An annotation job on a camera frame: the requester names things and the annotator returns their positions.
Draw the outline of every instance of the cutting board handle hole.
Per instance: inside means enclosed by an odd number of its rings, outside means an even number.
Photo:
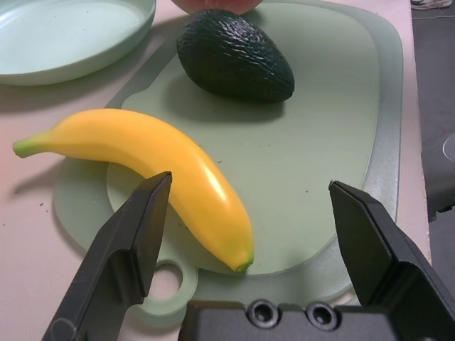
[[[159,301],[174,297],[183,281],[182,271],[174,264],[162,264],[155,269],[150,295]]]

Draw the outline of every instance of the cutting board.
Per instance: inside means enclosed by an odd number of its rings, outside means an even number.
[[[330,180],[362,188],[396,213],[402,52],[394,28],[373,13],[307,0],[264,1],[247,18],[291,65],[296,90],[285,103],[245,104],[204,92],[178,61],[176,33],[108,104],[162,119],[200,144],[244,202],[255,232],[255,262],[236,275],[169,207],[159,261],[176,264],[183,281],[174,297],[149,297],[140,307],[153,324],[180,322],[191,298],[302,305],[339,298],[350,281]],[[140,180],[119,165],[68,160],[55,189],[57,215],[88,247]]]

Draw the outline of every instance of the banana tip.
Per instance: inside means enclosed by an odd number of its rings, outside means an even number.
[[[235,272],[245,272],[250,267],[250,265],[253,264],[253,261],[254,261],[254,259],[251,258],[247,263],[242,264],[241,266],[237,267],[235,269]]]

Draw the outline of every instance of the avocado skin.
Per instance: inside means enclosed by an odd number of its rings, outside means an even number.
[[[200,11],[183,29],[177,53],[205,91],[248,102],[283,102],[294,92],[284,56],[260,28],[220,9]]]

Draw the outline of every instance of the yellow banana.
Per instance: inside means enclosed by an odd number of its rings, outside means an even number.
[[[169,202],[196,239],[234,271],[253,262],[252,227],[239,197],[210,157],[166,122],[123,109],[87,110],[13,149],[22,158],[53,152],[119,163],[145,178],[171,171]]]

